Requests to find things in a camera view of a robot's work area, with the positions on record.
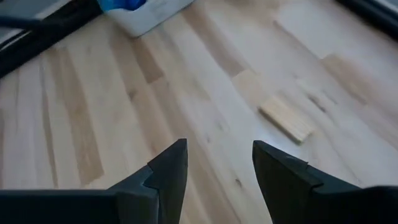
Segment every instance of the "black robotic claw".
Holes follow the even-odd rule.
[[[187,183],[180,139],[108,190],[2,190],[1,223],[178,224]]]
[[[361,189],[262,141],[253,163],[274,224],[398,223],[397,187]]]

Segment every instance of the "plastic bin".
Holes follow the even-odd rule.
[[[148,0],[135,11],[112,9],[105,13],[133,37],[150,31],[194,0]]]

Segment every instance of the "blue object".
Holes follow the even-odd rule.
[[[147,0],[98,0],[102,10],[125,9],[134,11],[145,4]]]

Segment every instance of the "wood scrap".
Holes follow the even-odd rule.
[[[297,144],[303,143],[314,131],[313,126],[278,95],[270,97],[259,110]]]

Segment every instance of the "wood grain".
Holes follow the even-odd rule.
[[[48,59],[52,65],[53,79],[65,101],[76,159],[79,167],[80,181],[89,184],[104,173],[98,154],[98,147],[91,126],[84,93],[76,71],[66,50],[48,50]]]
[[[303,143],[313,132],[312,125],[279,95],[267,99],[259,110],[297,144]]]
[[[397,70],[334,1],[196,0],[139,39],[100,16],[1,80],[1,187],[105,189],[188,138],[181,222],[271,224],[253,140],[398,185]],[[278,93],[315,128],[301,145],[258,112]]]

